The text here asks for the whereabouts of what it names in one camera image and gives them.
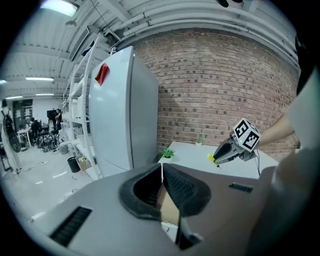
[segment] white wall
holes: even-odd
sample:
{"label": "white wall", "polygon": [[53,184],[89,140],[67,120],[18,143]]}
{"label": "white wall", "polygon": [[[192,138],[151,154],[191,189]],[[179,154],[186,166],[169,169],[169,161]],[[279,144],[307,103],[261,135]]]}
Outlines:
{"label": "white wall", "polygon": [[61,98],[34,98],[32,103],[32,115],[34,119],[43,123],[48,123],[47,111],[60,109],[62,104]]}

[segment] human arm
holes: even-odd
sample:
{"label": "human arm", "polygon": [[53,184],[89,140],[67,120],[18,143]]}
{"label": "human arm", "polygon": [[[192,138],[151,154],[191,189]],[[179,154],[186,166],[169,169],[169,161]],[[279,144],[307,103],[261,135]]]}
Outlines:
{"label": "human arm", "polygon": [[286,115],[283,114],[271,127],[261,133],[257,148],[284,139],[294,132]]}

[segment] trash can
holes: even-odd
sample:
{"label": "trash can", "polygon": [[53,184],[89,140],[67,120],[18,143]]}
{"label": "trash can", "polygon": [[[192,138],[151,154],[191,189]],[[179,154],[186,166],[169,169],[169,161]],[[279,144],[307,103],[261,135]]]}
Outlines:
{"label": "trash can", "polygon": [[68,159],[68,164],[70,166],[71,172],[77,173],[80,171],[80,167],[79,167],[77,159],[75,157],[70,157]]}

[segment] desk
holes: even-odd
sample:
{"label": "desk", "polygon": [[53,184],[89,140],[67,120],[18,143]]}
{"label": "desk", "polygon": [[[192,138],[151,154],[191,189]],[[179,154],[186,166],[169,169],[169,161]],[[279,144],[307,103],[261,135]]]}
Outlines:
{"label": "desk", "polygon": [[[213,155],[218,147],[183,143],[173,141],[169,149],[174,150],[174,157],[169,164],[177,164],[188,168],[196,169],[203,172],[229,175],[243,178],[258,179],[258,158],[249,161],[243,161],[239,157],[231,162],[220,164],[220,168],[216,167],[207,157],[208,154]],[[277,166],[278,162],[259,150],[260,155],[260,172],[267,167]]]}
{"label": "desk", "polygon": [[29,147],[31,147],[31,142],[30,142],[30,138],[29,138],[29,131],[30,131],[30,128],[24,129],[24,130],[20,130],[20,131],[17,132],[17,134],[18,134],[18,139],[19,139],[20,143],[21,143],[20,135],[21,134],[26,134],[26,137],[27,137],[28,142],[29,142]]}

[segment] white refrigerator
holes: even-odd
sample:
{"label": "white refrigerator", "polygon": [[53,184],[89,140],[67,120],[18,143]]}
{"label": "white refrigerator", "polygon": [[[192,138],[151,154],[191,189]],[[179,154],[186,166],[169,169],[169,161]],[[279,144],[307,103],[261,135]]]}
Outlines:
{"label": "white refrigerator", "polygon": [[[100,85],[95,77],[106,63]],[[89,118],[101,175],[154,163],[157,155],[158,80],[132,46],[101,62],[91,74]]]}

